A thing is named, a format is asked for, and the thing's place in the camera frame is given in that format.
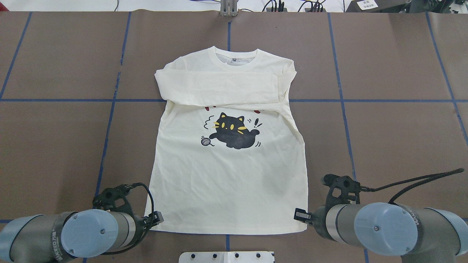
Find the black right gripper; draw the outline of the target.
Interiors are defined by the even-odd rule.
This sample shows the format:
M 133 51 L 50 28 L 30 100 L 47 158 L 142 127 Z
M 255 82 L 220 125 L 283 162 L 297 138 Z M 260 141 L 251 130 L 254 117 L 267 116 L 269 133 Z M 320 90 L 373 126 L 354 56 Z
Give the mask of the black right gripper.
M 329 238 L 329 233 L 326 227 L 326 209 L 324 206 L 320 206 L 313 212 L 308 213 L 306 210 L 295 208 L 294 211 L 294 220 L 300 221 L 302 223 L 312 223 L 316 233 L 322 238 Z

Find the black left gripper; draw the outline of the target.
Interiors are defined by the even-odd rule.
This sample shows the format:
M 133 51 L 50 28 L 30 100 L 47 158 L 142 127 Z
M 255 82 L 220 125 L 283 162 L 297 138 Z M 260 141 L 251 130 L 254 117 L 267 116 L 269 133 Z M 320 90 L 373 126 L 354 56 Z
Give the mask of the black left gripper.
M 153 211 L 147 216 L 134 216 L 135 233 L 132 243 L 140 243 L 147 234 L 147 229 L 151 229 L 164 222 L 164 218 L 160 211 Z

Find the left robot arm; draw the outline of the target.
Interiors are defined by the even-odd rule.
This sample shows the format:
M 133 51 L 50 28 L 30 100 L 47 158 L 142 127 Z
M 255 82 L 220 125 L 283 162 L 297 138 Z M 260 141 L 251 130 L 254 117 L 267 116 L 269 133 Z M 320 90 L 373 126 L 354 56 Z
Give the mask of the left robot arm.
M 9 263 L 67 263 L 76 258 L 124 253 L 164 221 L 160 211 L 139 218 L 90 209 L 20 217 L 1 230 L 1 260 Z

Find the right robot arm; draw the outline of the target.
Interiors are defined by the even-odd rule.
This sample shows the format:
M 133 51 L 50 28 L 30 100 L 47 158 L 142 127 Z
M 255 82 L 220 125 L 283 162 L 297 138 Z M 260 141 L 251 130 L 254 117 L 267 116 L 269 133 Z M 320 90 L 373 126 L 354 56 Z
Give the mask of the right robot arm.
M 455 213 L 435 208 L 376 202 L 324 206 L 314 213 L 297 208 L 294 219 L 319 236 L 403 263 L 455 263 L 467 253 L 468 228 Z

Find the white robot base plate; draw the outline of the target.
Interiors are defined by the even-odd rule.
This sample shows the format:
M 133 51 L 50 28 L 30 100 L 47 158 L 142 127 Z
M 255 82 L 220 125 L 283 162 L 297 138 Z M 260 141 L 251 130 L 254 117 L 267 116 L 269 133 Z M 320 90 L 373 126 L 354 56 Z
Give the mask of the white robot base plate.
M 179 263 L 274 263 L 274 252 L 269 251 L 211 251 L 184 252 Z

